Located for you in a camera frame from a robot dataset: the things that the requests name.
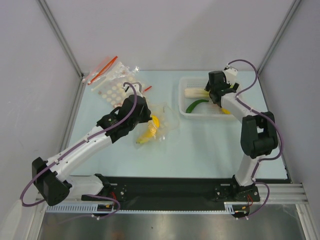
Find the yellow banana bunch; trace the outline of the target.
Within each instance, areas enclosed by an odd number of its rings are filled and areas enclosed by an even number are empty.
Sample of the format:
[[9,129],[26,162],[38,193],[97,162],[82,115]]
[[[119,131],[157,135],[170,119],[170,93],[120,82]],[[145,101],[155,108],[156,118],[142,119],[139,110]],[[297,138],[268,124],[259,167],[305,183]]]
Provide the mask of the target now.
[[137,138],[136,143],[145,144],[151,141],[152,139],[155,139],[159,127],[160,127],[159,119],[155,115],[152,115],[151,120],[148,121],[146,131]]

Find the clear dotted zip bag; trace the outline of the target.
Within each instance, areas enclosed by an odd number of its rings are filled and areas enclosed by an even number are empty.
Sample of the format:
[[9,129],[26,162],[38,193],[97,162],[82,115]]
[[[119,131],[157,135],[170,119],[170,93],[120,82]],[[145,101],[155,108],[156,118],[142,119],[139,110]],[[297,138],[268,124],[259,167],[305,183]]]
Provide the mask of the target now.
[[155,115],[159,119],[159,128],[155,139],[152,139],[144,144],[137,144],[137,138],[140,137],[148,128],[148,122],[138,124],[134,129],[133,137],[133,146],[136,149],[141,149],[148,145],[164,142],[168,138],[170,132],[180,127],[179,115],[168,105],[167,102],[151,103],[148,105],[148,107],[151,111],[151,116]]

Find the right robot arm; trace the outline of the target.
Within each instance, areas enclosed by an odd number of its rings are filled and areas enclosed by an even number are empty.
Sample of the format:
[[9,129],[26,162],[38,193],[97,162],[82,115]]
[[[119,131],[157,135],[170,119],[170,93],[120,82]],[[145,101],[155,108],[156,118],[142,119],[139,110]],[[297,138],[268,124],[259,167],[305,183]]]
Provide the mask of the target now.
[[208,73],[204,90],[214,104],[229,111],[241,123],[243,158],[238,171],[232,176],[227,197],[243,201],[255,191],[255,175],[260,162],[278,147],[278,136],[273,113],[255,112],[241,100],[238,88],[235,80],[228,79],[226,70],[218,70]]

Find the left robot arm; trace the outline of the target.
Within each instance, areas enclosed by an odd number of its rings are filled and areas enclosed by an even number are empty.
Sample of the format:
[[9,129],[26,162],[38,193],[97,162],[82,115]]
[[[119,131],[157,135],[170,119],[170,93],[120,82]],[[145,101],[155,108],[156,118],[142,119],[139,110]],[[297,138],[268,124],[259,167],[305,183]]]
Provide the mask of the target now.
[[84,201],[95,196],[105,200],[110,195],[110,184],[101,174],[71,176],[73,170],[98,151],[128,135],[137,124],[150,121],[151,111],[143,96],[127,97],[122,106],[103,116],[81,140],[63,152],[32,162],[34,186],[49,206],[55,206],[71,196]]

